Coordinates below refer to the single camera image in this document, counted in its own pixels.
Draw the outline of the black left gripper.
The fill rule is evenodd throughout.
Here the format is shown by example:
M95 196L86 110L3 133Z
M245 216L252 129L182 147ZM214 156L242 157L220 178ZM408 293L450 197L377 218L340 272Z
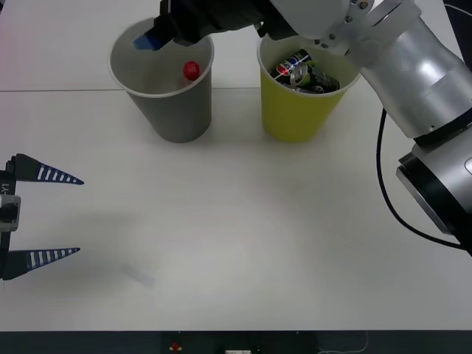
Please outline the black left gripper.
M8 251L10 233L17 229L16 181L84 184L79 178L25 154L16 154L1 171L1 279L13 280L30 271L62 260L80 248Z

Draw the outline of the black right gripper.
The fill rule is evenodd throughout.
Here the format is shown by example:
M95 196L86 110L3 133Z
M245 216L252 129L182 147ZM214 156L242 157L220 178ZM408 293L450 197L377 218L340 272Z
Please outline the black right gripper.
M153 26L133 40L138 50L160 50L170 41L182 46L197 44L204 37L221 31L205 1L160 1Z

